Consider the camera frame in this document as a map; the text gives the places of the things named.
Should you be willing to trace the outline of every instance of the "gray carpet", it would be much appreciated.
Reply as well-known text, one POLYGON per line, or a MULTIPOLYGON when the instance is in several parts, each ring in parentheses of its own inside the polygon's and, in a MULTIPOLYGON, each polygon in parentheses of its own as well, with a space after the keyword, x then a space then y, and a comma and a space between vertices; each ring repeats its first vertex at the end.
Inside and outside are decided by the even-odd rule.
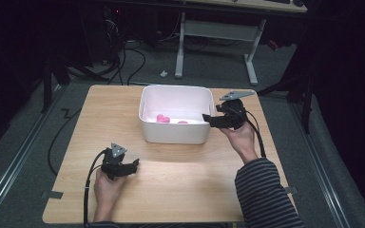
MULTIPOLYGON (((245 45, 229 47, 212 45, 206 46, 201 51, 187 51, 184 75, 181 79, 175 79, 173 76, 176 47, 153 48, 141 45, 136 50, 144 54, 145 64, 131 78, 131 83, 261 90, 279 81, 296 49, 296 47, 284 47, 273 51, 269 47, 260 46, 254 59, 259 85, 253 87, 249 84, 242 56, 237 54, 242 52, 242 46, 245 45), (235 50, 235 54, 229 54, 229 49, 235 50), (166 77, 160 76, 163 70, 168 72, 166 77)), ((128 46, 133 48, 137 44, 131 43, 128 46)), ((125 67, 122 69, 124 84, 127 77, 141 65, 143 59, 141 54, 133 50, 126 52, 125 67)), ((96 66, 94 70, 101 70, 101 66, 96 66)), ((116 77, 112 84, 118 85, 120 82, 120 78, 116 77)), ((67 121, 66 112, 62 109, 68 109, 68 115, 75 113, 82 107, 89 87, 94 84, 98 83, 86 78, 73 77, 70 85, 65 88, 63 96, 52 108, 46 123, 31 146, 29 157, 21 172, 0 205, 0 227, 82 227, 81 224, 45 224, 42 221, 42 215, 47 199, 42 199, 41 194, 43 191, 50 190, 55 182, 55 177, 48 167, 47 156, 55 134, 67 121)), ((31 100, 13 118, 10 128, 0 142, 0 178, 5 174, 10 162, 40 115, 43 106, 42 91, 40 85, 31 100)), ((261 97, 260 101, 286 178, 289 184, 298 190, 298 193, 294 194, 298 213, 307 227, 336 227, 311 164, 307 144, 303 140, 302 131, 297 124, 298 120, 283 95, 284 93, 273 93, 261 97)), ((363 199, 330 140, 329 133, 320 117, 317 103, 314 102, 313 106, 314 111, 310 123, 311 137, 318 154, 339 194, 351 227, 365 227, 363 199)), ((55 170, 58 170, 61 165, 76 122, 77 118, 72 119, 52 146, 51 161, 55 170)))

